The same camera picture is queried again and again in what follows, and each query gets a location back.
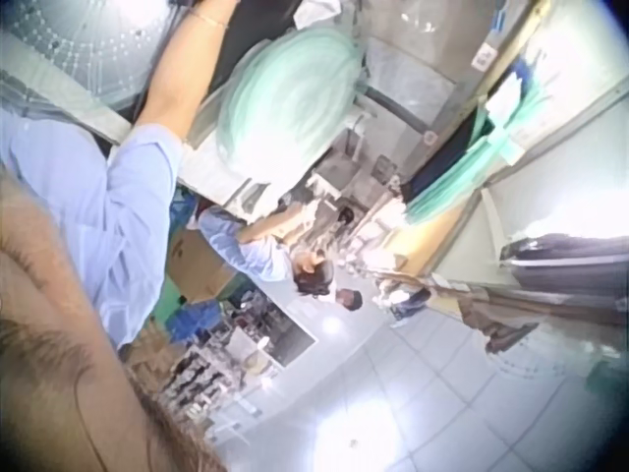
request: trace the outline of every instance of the hanging clothing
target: hanging clothing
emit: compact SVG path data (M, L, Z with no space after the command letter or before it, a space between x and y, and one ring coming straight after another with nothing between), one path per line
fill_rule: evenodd
M484 119L485 116L477 107L432 159L418 170L411 180L401 185L400 190L405 204L424 192L463 158L467 149L473 144L472 138L475 128L479 126L478 120L483 120L480 136L486 136L493 130L493 125Z
M491 107L489 120L495 127L493 131L475 141L455 165L409 203L409 223L429 221L459 204L461 199L482 185L500 158L513 164L522 155L523 150L510 140L510 135L535 120L542 111L543 90L539 84L533 83L524 99L514 105L513 101L520 99L519 79L514 75L511 80L505 81L503 88L504 91L499 91L504 93L500 100L487 104Z

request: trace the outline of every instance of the wall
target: wall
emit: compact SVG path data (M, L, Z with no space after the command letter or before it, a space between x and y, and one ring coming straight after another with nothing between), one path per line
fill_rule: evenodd
M507 237L559 207L612 190L629 190L629 98L490 188Z
M369 98L361 96L358 102L375 116L366 127L364 153L372 164L375 164L380 155L386 155L398 167L401 166L422 135ZM439 111L440 106L440 104L435 106L433 109L435 113Z
M544 110L514 133L526 149L629 76L629 43L597 0L554 0L526 57L538 58L536 78L546 96Z
M509 3L520 5L526 0ZM454 83L464 78L489 33L495 7L492 0L371 0L369 4L375 37Z
M594 393L513 350L507 360L521 369L507 376L470 329L424 311L381 328L297 404L246 434L251 445L231 440L219 453L233 472L587 468L621 418L626 385L618 396Z
M447 280L517 286L513 275L499 268L497 260L486 209L479 204L434 272Z
M489 188L504 235L509 238L532 222L582 200L584 218L595 195L629 191L629 98L617 103L533 163ZM594 208L596 217L617 218L611 202ZM480 204L435 270L453 280L517 284L496 264L486 209Z
M369 84L430 125L454 90L454 83L430 66L387 42L370 37L367 43Z

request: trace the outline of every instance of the white wall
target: white wall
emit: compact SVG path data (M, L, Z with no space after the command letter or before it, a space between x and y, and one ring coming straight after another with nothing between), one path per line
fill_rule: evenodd
M611 190L629 191L629 98L490 188L507 237L559 207Z
M491 186L504 235L515 236L532 222L569 207L575 200L587 201L588 196L593 199L611 190L629 192L628 130L629 98L519 172ZM626 201L611 202L591 216L621 218L619 211L626 205ZM480 204L435 272L452 280L517 285L495 261L486 209Z
M380 329L297 404L247 433L250 446L231 440L219 453L233 472L588 468L621 418L626 386L615 399L593 393L514 350L527 379L501 374L463 324L422 312Z
M629 43L598 0L555 0L526 49L539 57L545 110L515 133L530 148L629 76Z
M454 90L454 84L429 66L386 42L371 37L367 46L369 85L396 101L428 126ZM422 135L369 98L360 95L360 106L373 118L367 123L363 153L371 171L375 160L385 155L401 168ZM339 140L341 148L345 140Z

